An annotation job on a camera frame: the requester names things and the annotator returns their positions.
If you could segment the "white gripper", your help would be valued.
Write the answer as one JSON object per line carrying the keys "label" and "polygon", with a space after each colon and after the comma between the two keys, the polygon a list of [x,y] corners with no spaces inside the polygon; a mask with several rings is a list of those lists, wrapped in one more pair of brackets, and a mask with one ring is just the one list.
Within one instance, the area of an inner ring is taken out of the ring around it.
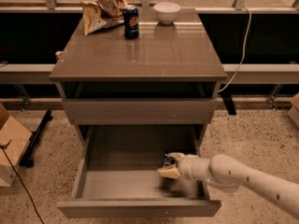
{"label": "white gripper", "polygon": [[189,180],[199,180],[198,175],[199,166],[196,162],[199,160],[199,157],[196,155],[186,155],[181,152],[171,152],[167,155],[170,163],[177,163],[178,168],[175,164],[170,166],[162,167],[158,170],[158,173],[161,177],[178,179],[179,176]]}

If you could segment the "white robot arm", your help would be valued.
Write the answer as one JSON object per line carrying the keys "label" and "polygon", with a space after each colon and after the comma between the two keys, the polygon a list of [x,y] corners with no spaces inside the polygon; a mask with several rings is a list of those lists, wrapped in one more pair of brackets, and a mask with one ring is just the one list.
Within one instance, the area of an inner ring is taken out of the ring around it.
{"label": "white robot arm", "polygon": [[173,152],[164,156],[161,177],[199,180],[222,191],[234,192],[243,186],[299,218],[299,185],[251,168],[236,159],[218,154],[211,159]]}

